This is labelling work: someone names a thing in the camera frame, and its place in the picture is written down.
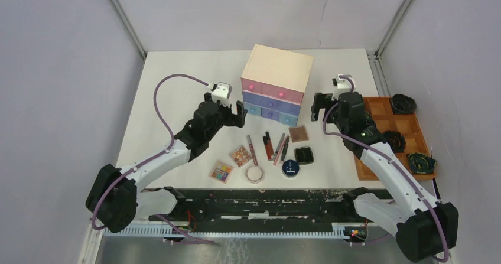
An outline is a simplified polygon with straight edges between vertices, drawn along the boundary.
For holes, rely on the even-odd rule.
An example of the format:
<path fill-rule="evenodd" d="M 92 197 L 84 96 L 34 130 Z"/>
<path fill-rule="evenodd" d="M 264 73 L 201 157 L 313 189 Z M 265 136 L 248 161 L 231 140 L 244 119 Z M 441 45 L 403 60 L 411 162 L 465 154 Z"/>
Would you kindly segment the pink drawer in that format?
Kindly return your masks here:
<path fill-rule="evenodd" d="M 242 90 L 256 94 L 262 93 L 262 83 L 251 79 L 241 78 Z"/>

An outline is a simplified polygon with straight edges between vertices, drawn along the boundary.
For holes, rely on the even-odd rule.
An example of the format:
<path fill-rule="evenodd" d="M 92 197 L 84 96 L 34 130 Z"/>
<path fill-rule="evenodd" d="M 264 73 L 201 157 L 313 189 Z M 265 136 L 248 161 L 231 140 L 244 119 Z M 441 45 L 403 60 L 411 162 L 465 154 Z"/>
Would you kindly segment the grey makeup pencil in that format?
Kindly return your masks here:
<path fill-rule="evenodd" d="M 285 140 L 285 133 L 283 133 L 281 135 L 281 138 L 279 140 L 278 146 L 275 149 L 275 152 L 274 152 L 274 162 L 277 161 L 277 159 L 278 159 L 278 154 L 280 153 L 280 150 L 281 150 L 281 148 L 283 146 L 284 140 Z"/>

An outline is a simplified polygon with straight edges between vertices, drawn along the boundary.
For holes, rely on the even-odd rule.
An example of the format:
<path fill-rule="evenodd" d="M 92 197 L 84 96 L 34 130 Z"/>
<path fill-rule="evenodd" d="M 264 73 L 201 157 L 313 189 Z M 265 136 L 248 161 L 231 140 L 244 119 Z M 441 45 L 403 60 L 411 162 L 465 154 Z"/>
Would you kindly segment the pastel wooden drawer chest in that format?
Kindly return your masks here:
<path fill-rule="evenodd" d="M 256 44 L 241 78 L 262 83 L 262 93 L 242 91 L 249 114 L 296 126 L 314 57 Z"/>

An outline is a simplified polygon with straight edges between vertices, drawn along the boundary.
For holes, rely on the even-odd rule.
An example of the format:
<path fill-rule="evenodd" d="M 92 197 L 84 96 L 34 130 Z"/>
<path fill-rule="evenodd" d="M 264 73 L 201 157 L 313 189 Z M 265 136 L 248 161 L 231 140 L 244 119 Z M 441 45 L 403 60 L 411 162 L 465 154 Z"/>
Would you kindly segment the pink makeup pencil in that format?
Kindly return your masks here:
<path fill-rule="evenodd" d="M 286 142 L 287 138 L 288 138 L 288 136 L 286 136 L 283 133 L 282 136 L 281 136 L 280 145 L 277 148 L 277 150 L 275 151 L 275 155 L 274 155 L 275 158 L 274 158 L 273 166 L 276 166 L 277 163 L 279 162 L 279 160 L 281 158 L 281 153 L 282 153 L 282 150 L 283 150 L 283 147 L 285 145 L 285 142 Z"/>

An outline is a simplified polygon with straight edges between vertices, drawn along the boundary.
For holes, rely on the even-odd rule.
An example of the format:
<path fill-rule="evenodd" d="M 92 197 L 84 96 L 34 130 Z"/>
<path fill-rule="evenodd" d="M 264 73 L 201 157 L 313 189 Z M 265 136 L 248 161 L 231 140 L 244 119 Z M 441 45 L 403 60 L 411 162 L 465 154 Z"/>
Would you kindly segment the black makeup pen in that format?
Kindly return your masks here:
<path fill-rule="evenodd" d="M 280 164 L 283 164 L 285 162 L 285 157 L 287 155 L 287 149 L 288 149 L 289 139 L 290 139 L 290 137 L 287 136 L 285 138 L 284 144 L 282 146 L 281 157 L 280 157 Z"/>

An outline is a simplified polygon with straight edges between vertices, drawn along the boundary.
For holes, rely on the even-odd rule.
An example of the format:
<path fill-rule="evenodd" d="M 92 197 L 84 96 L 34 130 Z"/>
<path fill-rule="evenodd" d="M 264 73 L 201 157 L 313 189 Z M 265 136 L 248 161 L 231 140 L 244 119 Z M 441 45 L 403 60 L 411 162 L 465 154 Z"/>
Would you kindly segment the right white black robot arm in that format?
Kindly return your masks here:
<path fill-rule="evenodd" d="M 344 146 L 370 168 L 393 197 L 389 204 L 365 188 L 347 194 L 341 214 L 348 221 L 364 217 L 396 239 L 404 256 L 419 262 L 426 258 L 446 263 L 450 249 L 456 246 L 458 210 L 451 203 L 441 203 L 397 159 L 390 145 L 375 125 L 369 123 L 365 104 L 358 92 L 345 92 L 337 97 L 316 93 L 311 107 L 311 120 L 326 112 L 322 130 L 329 135 L 327 124 L 333 123 Z"/>

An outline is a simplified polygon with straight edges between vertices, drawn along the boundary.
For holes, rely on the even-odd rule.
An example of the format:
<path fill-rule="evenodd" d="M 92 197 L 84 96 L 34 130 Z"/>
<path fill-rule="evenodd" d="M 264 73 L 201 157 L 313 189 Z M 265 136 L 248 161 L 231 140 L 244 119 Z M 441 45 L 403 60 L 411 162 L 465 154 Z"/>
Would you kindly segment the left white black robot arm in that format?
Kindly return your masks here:
<path fill-rule="evenodd" d="M 232 113 L 230 106 L 224 106 L 221 100 L 212 99 L 210 93 L 205 93 L 192 119 L 165 148 L 125 168 L 104 165 L 85 202 L 92 213 L 92 228 L 109 229 L 112 233 L 125 229 L 139 216 L 139 209 L 146 206 L 139 202 L 146 186 L 200 156 L 222 127 L 242 128 L 247 113 L 240 100 L 236 101 L 236 113 Z"/>

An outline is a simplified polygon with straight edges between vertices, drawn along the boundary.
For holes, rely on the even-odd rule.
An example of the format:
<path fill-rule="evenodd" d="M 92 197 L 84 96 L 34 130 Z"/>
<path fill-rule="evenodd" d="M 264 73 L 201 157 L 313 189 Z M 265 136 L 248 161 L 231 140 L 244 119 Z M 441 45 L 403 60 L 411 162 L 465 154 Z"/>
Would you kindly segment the silver red mascara tube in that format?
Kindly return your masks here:
<path fill-rule="evenodd" d="M 255 149 L 253 147 L 253 142 L 252 142 L 251 136 L 247 135 L 246 139 L 247 139 L 247 142 L 248 142 L 248 145 L 249 145 L 249 149 L 250 149 L 250 153 L 251 153 L 251 156 L 252 156 L 253 163 L 254 163 L 255 166 L 258 166 L 259 164 L 258 164 L 258 160 L 257 160 L 256 154 L 255 154 Z"/>

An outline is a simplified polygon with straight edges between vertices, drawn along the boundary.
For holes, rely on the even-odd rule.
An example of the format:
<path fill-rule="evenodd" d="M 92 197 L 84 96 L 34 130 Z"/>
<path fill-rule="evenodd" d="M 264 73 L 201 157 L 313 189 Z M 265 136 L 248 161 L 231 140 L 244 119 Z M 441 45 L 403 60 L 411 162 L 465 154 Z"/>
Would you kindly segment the orange wooden compartment tray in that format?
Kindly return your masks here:
<path fill-rule="evenodd" d="M 436 177 L 437 162 L 431 157 L 414 112 L 415 100 L 396 94 L 392 97 L 365 97 L 366 118 L 377 127 L 399 161 L 418 181 Z"/>

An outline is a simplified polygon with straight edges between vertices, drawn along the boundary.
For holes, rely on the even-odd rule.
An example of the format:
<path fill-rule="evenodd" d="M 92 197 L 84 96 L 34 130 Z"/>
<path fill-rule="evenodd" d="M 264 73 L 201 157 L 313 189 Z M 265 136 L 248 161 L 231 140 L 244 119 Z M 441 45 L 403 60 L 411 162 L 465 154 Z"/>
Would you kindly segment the nude eyeshadow palette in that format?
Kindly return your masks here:
<path fill-rule="evenodd" d="M 248 149 L 241 145 L 237 147 L 234 151 L 229 153 L 232 161 L 236 164 L 238 168 L 242 168 L 250 161 L 253 161 L 252 154 Z"/>

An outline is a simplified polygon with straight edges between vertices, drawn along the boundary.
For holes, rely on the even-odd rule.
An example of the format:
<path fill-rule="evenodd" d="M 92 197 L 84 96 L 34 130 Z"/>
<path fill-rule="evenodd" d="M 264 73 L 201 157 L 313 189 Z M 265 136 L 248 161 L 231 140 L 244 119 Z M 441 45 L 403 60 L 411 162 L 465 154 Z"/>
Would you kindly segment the dark red lip gloss tube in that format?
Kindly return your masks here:
<path fill-rule="evenodd" d="M 272 146 L 272 141 L 271 141 L 271 136 L 268 131 L 265 132 L 266 140 L 267 140 L 267 146 L 268 146 L 268 152 L 270 154 L 271 159 L 274 157 L 274 150 Z"/>

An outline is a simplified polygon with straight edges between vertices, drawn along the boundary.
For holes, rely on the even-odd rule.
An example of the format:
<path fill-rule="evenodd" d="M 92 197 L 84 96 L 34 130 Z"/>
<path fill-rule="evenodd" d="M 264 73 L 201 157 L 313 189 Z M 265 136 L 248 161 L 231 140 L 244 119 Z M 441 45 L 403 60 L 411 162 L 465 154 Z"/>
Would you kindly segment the brown square blush compact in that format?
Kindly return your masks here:
<path fill-rule="evenodd" d="M 304 142 L 309 140 L 309 136 L 305 126 L 290 127 L 289 136 L 293 143 Z"/>

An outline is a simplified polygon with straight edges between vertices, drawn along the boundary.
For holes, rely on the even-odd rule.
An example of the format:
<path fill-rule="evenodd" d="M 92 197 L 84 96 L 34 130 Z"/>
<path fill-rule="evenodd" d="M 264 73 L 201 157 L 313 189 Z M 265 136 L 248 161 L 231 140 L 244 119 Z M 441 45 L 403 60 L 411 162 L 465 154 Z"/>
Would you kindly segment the black coiled band top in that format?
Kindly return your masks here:
<path fill-rule="evenodd" d="M 404 94 L 395 94 L 389 101 L 395 115 L 411 115 L 417 108 L 415 100 Z"/>

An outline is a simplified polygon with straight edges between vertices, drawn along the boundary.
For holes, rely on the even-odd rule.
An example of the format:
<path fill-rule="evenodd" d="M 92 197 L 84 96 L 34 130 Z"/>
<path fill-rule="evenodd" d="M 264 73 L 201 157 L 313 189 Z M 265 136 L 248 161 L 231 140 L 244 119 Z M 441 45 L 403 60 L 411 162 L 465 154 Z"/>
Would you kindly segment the black coiled band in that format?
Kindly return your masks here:
<path fill-rule="evenodd" d="M 404 152 L 406 148 L 405 137 L 398 131 L 385 131 L 383 137 L 390 145 L 394 153 Z"/>
<path fill-rule="evenodd" d="M 417 108 L 415 100 L 404 94 L 395 94 L 389 101 L 395 115 L 411 115 Z"/>

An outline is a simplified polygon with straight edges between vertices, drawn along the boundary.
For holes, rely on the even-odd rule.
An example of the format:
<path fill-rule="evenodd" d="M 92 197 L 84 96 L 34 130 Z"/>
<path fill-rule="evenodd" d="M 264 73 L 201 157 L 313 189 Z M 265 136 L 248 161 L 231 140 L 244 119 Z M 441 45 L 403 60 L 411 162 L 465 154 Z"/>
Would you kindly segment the colourful eyeshadow palette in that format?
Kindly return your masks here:
<path fill-rule="evenodd" d="M 221 161 L 216 161 L 213 169 L 210 171 L 209 177 L 225 184 L 228 182 L 232 171 L 232 166 Z"/>

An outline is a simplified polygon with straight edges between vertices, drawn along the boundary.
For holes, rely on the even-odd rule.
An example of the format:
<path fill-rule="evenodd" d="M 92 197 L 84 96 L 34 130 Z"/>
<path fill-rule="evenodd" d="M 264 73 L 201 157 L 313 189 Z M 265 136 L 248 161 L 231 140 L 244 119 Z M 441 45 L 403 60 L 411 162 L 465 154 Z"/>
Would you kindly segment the black square compact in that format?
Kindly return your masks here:
<path fill-rule="evenodd" d="M 313 151 L 309 146 L 294 149 L 294 155 L 299 165 L 308 165 L 314 162 Z"/>

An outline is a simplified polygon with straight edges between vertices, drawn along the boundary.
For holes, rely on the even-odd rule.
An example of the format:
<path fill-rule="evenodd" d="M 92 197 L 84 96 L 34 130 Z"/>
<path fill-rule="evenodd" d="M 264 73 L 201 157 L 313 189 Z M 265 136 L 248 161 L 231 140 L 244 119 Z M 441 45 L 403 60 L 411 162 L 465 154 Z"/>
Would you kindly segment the black coiled band middle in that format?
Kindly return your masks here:
<path fill-rule="evenodd" d="M 404 152 L 406 148 L 405 137 L 398 131 L 385 131 L 383 137 L 390 145 L 394 153 Z"/>

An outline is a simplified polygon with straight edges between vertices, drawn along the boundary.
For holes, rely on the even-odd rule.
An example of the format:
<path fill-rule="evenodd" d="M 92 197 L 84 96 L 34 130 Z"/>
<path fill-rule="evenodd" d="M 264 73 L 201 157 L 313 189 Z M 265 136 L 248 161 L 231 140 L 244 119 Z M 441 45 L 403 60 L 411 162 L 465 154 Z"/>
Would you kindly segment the round dark blue jar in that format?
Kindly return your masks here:
<path fill-rule="evenodd" d="M 288 178 L 296 177 L 299 171 L 300 165 L 297 161 L 289 159 L 282 164 L 282 173 Z"/>

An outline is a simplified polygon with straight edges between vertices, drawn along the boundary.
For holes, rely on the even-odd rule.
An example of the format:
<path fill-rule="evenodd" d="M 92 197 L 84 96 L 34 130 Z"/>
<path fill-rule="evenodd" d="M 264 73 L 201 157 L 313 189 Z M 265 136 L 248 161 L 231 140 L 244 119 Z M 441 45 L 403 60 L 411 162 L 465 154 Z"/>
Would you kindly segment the green yellow coiled band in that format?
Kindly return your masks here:
<path fill-rule="evenodd" d="M 428 175 L 433 174 L 437 165 L 437 161 L 424 153 L 411 153 L 407 155 L 409 169 L 412 174 Z"/>

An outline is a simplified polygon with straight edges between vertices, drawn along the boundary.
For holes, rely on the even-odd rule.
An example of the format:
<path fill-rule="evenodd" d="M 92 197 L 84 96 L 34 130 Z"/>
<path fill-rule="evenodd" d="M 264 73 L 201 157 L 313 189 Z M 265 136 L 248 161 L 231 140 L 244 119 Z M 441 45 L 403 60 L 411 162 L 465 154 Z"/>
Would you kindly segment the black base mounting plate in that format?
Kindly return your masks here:
<path fill-rule="evenodd" d="M 333 223 L 364 225 L 343 201 L 347 190 L 178 189 L 182 199 L 170 222 L 189 223 L 196 233 L 328 232 Z"/>

